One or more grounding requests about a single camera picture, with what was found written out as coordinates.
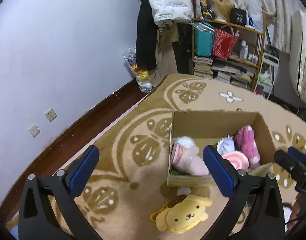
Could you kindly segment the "pink swirl lollipop pillow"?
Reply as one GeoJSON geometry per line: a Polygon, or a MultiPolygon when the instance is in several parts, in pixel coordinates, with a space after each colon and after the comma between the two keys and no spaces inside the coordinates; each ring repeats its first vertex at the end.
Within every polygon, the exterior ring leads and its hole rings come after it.
{"type": "Polygon", "coordinates": [[[228,160],[236,170],[248,170],[249,161],[245,154],[240,151],[233,151],[222,155],[222,158],[228,160]]]}

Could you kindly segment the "yellow dog plush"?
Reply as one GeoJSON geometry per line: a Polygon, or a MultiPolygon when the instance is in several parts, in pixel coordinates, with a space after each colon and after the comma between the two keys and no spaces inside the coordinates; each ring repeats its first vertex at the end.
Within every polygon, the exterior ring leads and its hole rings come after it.
{"type": "Polygon", "coordinates": [[[171,201],[166,202],[159,211],[152,213],[150,220],[156,224],[159,231],[168,230],[177,234],[183,234],[206,221],[206,208],[212,206],[208,197],[195,194],[186,196],[172,207],[170,203],[171,201]]]}

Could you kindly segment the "pink towel pack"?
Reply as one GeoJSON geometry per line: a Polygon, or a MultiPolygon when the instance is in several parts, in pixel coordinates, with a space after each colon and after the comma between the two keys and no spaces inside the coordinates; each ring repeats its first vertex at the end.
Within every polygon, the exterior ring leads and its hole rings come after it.
{"type": "Polygon", "coordinates": [[[187,148],[179,143],[174,143],[170,157],[171,165],[176,170],[190,176],[210,175],[207,166],[198,154],[199,149],[197,146],[187,148]]]}

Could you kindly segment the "pink plush toy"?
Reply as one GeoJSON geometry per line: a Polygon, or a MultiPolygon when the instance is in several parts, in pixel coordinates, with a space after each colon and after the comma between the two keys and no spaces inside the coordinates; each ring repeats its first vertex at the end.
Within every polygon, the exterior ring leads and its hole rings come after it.
{"type": "Polygon", "coordinates": [[[260,154],[257,149],[255,135],[250,125],[244,126],[235,135],[240,151],[247,157],[249,161],[249,168],[256,168],[260,166],[260,154]]]}

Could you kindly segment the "white fluffy chick plush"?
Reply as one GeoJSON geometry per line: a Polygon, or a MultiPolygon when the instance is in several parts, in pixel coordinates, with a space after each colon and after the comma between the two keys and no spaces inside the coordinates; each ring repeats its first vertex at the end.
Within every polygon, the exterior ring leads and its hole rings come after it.
{"type": "Polygon", "coordinates": [[[198,148],[191,137],[179,137],[173,141],[172,153],[189,153],[197,154],[198,148]]]}

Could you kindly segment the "wooden shelf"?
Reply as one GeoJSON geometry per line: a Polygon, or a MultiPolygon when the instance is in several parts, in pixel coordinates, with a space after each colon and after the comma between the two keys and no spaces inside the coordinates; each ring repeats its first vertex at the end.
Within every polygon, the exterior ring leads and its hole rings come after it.
{"type": "Polygon", "coordinates": [[[246,73],[250,77],[249,88],[252,92],[255,91],[265,48],[267,14],[262,12],[261,31],[256,30],[254,26],[242,26],[222,20],[194,18],[193,23],[196,22],[207,22],[216,29],[222,28],[225,31],[233,29],[234,32],[240,32],[231,55],[225,61],[246,68],[246,73]]]}

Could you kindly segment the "stack of books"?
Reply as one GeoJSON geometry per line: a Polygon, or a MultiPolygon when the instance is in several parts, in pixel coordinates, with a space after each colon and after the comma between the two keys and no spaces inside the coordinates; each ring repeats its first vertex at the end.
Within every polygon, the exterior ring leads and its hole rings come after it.
{"type": "Polygon", "coordinates": [[[193,58],[193,74],[199,77],[213,77],[212,65],[214,60],[212,57],[195,56],[193,58]]]}

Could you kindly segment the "red gift bag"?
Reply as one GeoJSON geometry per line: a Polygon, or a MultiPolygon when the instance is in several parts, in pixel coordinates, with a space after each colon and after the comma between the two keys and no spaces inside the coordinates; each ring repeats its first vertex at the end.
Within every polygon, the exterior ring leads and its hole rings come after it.
{"type": "Polygon", "coordinates": [[[212,54],[220,59],[227,60],[240,36],[241,32],[229,25],[215,29],[212,54]]]}

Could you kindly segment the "black box with 40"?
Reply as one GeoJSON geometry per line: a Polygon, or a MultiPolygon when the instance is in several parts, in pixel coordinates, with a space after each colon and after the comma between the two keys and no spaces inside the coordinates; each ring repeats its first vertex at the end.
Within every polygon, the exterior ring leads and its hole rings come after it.
{"type": "Polygon", "coordinates": [[[247,23],[247,12],[242,9],[232,8],[230,12],[230,23],[245,26],[247,23]]]}

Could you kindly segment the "teal bag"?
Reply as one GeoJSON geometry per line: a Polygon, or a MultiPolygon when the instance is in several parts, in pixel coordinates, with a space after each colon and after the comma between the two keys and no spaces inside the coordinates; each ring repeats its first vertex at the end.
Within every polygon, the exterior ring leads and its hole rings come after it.
{"type": "Polygon", "coordinates": [[[195,22],[193,26],[197,56],[210,57],[214,45],[215,28],[206,22],[195,22]]]}

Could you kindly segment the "blonde wig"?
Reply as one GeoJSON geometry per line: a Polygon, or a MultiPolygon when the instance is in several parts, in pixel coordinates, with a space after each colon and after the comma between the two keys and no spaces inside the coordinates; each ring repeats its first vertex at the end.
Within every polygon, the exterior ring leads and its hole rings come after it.
{"type": "Polygon", "coordinates": [[[230,22],[231,10],[234,7],[230,0],[211,0],[215,19],[230,22]]]}

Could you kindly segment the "plastic bag with toys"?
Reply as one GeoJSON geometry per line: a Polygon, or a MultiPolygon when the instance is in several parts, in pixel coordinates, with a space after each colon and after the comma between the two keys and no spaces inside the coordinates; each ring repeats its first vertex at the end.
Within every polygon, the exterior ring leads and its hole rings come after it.
{"type": "Polygon", "coordinates": [[[127,67],[135,77],[139,89],[143,93],[150,93],[153,89],[150,76],[146,69],[137,66],[136,49],[129,47],[123,57],[127,67]]]}

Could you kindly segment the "black hanging coat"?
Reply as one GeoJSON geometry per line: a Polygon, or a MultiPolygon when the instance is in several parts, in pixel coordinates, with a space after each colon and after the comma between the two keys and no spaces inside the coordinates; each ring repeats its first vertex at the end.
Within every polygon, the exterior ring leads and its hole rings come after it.
{"type": "Polygon", "coordinates": [[[137,19],[137,66],[152,71],[157,68],[155,53],[158,27],[153,20],[149,0],[139,1],[141,6],[137,19]]]}

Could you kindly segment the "lower wall socket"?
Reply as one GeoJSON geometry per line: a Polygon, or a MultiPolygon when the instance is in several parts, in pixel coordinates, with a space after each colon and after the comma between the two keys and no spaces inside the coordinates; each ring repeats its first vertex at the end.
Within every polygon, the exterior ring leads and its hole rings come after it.
{"type": "Polygon", "coordinates": [[[40,133],[40,129],[36,126],[36,124],[33,124],[28,128],[28,132],[35,138],[40,133]]]}

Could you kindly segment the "upper wall socket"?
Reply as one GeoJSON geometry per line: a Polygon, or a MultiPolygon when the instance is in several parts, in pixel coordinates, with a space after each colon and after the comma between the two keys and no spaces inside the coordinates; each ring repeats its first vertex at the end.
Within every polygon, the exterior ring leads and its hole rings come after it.
{"type": "Polygon", "coordinates": [[[55,113],[54,109],[51,108],[50,110],[45,112],[45,117],[49,122],[52,122],[57,117],[57,114],[55,113]]]}

